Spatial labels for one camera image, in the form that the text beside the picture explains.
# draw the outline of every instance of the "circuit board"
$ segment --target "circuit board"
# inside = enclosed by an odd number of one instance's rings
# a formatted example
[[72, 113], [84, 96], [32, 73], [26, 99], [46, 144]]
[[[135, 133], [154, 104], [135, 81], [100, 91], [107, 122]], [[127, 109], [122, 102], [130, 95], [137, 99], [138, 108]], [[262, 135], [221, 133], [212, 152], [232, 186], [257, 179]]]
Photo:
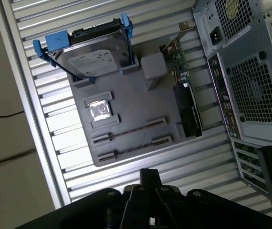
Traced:
[[173, 41], [172, 44], [164, 50], [163, 54], [166, 63], [171, 67], [171, 75], [175, 77], [176, 83], [191, 84], [189, 67], [185, 60], [180, 41]]

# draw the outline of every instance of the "open computer case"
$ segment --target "open computer case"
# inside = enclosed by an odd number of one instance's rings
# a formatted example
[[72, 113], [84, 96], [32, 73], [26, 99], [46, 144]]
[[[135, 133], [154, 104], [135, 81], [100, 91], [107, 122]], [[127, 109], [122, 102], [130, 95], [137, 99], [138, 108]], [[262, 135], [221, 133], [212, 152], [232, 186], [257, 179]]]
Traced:
[[241, 178], [272, 202], [272, 0], [192, 10]]

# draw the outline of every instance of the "hard drive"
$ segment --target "hard drive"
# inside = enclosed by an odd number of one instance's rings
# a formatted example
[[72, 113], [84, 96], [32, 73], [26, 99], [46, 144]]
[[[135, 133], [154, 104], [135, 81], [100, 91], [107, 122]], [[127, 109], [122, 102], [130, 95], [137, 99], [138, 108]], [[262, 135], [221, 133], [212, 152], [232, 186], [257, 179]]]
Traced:
[[76, 30], [72, 35], [67, 31], [47, 35], [45, 49], [38, 40], [33, 45], [39, 57], [65, 70], [77, 81], [118, 72], [131, 65], [131, 36], [132, 23], [123, 14], [122, 20]]

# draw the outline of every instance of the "black cable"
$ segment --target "black cable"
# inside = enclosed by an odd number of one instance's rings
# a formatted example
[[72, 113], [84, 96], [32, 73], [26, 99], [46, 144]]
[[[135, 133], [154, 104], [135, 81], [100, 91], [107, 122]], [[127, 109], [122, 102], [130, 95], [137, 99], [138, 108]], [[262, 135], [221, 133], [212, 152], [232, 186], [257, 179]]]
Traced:
[[17, 113], [14, 113], [14, 114], [10, 114], [10, 115], [0, 115], [0, 118], [10, 118], [10, 117], [13, 117], [13, 116], [16, 116], [16, 115], [20, 115], [22, 113], [25, 113], [24, 111], [20, 111], [20, 112], [17, 112]]

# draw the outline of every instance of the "metal mesh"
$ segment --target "metal mesh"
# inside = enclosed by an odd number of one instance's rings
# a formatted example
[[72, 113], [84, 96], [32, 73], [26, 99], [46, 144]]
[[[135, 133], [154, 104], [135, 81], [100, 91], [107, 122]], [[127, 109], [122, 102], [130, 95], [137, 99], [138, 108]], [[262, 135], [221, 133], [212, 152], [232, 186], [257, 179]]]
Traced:
[[231, 83], [246, 121], [272, 123], [272, 82], [266, 64], [253, 58], [233, 67]]
[[252, 11], [248, 0], [218, 0], [215, 6], [227, 39], [251, 22]]

